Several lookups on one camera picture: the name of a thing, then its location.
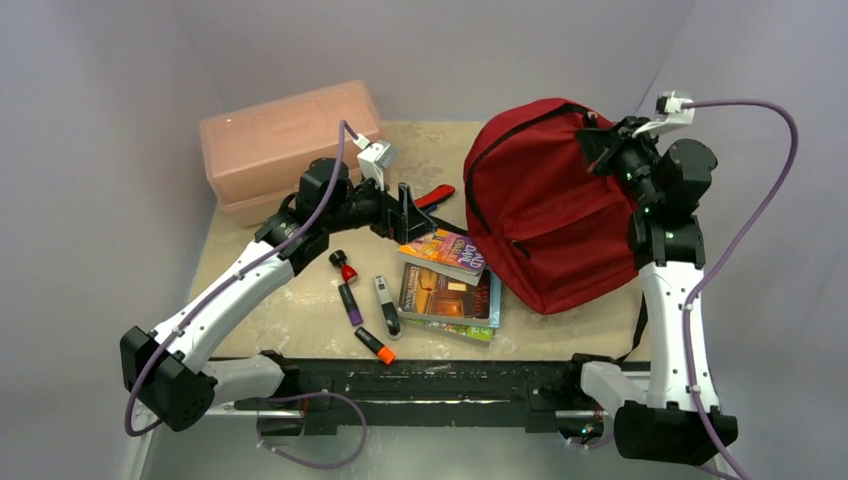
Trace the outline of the Roald Dahl paperback book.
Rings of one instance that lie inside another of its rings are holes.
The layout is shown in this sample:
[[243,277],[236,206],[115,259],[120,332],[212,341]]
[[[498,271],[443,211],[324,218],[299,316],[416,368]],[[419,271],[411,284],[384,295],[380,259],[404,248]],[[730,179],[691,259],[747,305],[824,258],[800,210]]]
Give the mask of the Roald Dahl paperback book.
[[444,229],[401,245],[398,254],[405,262],[473,286],[486,268],[482,253],[468,236]]

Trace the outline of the red backpack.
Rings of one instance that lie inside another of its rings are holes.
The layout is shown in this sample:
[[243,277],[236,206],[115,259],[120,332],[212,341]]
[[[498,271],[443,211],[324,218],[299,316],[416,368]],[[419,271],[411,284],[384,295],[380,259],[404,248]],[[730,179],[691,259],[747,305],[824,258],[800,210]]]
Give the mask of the red backpack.
[[544,98],[502,112],[463,165],[466,225],[497,277],[539,314],[570,310],[634,280],[627,245],[634,210],[617,183],[589,173],[577,133],[610,128],[594,110]]

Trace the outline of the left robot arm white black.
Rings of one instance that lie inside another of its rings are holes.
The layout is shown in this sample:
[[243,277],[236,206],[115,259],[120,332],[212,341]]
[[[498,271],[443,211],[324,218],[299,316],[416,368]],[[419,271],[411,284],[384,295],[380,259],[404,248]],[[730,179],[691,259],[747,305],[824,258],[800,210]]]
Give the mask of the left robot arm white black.
[[133,327],[122,336],[123,381],[130,393],[125,432],[137,437],[161,423],[181,431],[213,406],[252,398],[275,409],[292,405],[297,369],[281,355],[229,361],[212,355],[266,297],[328,249],[331,234],[362,227],[403,245],[434,232],[437,224],[416,206],[407,184],[392,196],[373,178],[353,185],[340,160],[313,161],[297,191],[202,294],[152,330]]

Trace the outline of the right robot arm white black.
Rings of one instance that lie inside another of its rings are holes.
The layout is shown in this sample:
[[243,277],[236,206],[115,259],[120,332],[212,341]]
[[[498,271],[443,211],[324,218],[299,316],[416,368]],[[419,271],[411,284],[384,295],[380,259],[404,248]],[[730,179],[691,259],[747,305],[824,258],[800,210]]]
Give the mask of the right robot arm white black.
[[704,237],[695,211],[712,183],[713,151],[693,139],[659,153],[644,118],[576,138],[590,173],[610,176],[636,205],[628,247],[643,290],[652,360],[642,388],[612,360],[574,356],[580,369],[561,392],[576,407],[594,400],[612,418],[608,432],[628,459],[702,466],[738,437],[712,383],[702,326]]

